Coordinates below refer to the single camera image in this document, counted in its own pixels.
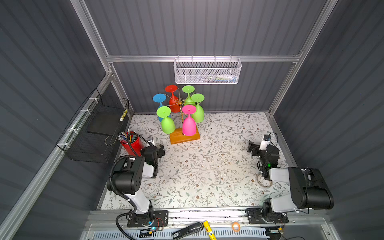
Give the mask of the green wine glass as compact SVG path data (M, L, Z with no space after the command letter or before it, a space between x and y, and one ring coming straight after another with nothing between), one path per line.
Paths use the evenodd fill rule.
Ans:
M191 99L196 103L196 112L192 114L192 118L196 123L202 123L204 121L204 109L200 103L205 100L205 96L203 94L193 94Z
M166 106L160 107L157 110L158 117L162 118L161 127L165 134L171 134L176 129L174 121L170 118L171 112L171 109Z
M195 102L191 98L191 94L195 92L195 87L187 85L182 88L182 91L187 94L187 98L184 100L184 105L195 105Z

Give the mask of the pink wine glass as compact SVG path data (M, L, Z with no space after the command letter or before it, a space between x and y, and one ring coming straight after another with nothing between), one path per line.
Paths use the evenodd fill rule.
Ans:
M186 105L182 107L182 111L187 115L187 118L183 122L183 134L185 136L193 136L197 132L196 122L192 118L192 114L196 112L196 107L193 105Z

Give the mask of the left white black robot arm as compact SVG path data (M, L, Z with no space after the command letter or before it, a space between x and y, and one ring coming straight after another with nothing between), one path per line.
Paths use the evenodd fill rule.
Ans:
M149 226L154 222L152 202L141 190L142 179L153 179L158 175L159 159L165 155L163 145L150 145L134 153L119 157L109 174L107 189L127 200L133 209L128 213L128 226Z

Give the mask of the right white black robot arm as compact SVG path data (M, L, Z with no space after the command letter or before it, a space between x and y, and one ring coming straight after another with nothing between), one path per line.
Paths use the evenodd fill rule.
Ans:
M246 209L250 224L286 224L287 213L301 212L307 209L330 210L335 200L320 170L311 168L278 167L280 149L272 144L268 136L258 144L248 142L247 152L258 157L258 170L262 180L290 185L287 194L267 198L260 208Z

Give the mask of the red wine glass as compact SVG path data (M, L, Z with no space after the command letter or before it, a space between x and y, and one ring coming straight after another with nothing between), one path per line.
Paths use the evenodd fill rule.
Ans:
M176 85L168 85L165 88L165 91L167 93L170 93L170 99L169 99L169 108L171 109L172 113L179 113L180 110L180 100L177 98L174 94L175 91L178 90L178 87Z

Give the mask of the blue wine glass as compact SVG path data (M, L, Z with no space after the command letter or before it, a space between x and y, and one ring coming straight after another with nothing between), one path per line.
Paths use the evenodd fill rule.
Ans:
M165 94L156 94L156 95L153 96L153 101L156 102L156 103L158 103L158 104L160 104L159 107L158 107L159 109L160 109L161 107L164 106L164 105L163 105L163 102L164 102L166 99L167 99L167 97L166 97ZM162 114L162 113L160 113L160 115L157 114L159 120L160 120L161 122L163 122L163 123L168 123L168 122L169 122L169 119L168 119L168 118L170 117L170 114L171 114L171 109L170 109L169 107L166 107L166 108L167 108L166 113L168 113L168 116L166 117L166 120L165 120L165 121L164 121L164 114Z

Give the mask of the red pencil cup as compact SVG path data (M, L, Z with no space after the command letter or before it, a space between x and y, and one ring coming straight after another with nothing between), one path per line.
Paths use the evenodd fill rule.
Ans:
M144 145L141 142L141 138L135 132L121 132L118 134L118 139L129 155L142 156L141 150L144 148Z

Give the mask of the clear tape roll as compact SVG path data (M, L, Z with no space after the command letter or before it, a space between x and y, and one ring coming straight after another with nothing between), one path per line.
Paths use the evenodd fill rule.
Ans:
M270 180L266 180L263 176L262 173L258 173L256 175L256 183L259 187L263 189L268 189L273 185L273 182Z

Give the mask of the black stapler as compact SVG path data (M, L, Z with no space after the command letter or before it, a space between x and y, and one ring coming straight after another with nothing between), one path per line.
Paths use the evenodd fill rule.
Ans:
M182 238L188 237L192 234L202 231L204 228L203 223L197 222L192 225L189 225L181 230L172 233L173 240L180 240Z

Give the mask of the yellow glue tube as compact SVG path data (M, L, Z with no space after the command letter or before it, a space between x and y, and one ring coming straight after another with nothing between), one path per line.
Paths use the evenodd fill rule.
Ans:
M203 226L206 229L207 234L208 234L210 240L217 240L217 238L216 238L216 236L215 236L215 234L214 234L214 232L213 232L209 222L208 221L204 221L203 222Z

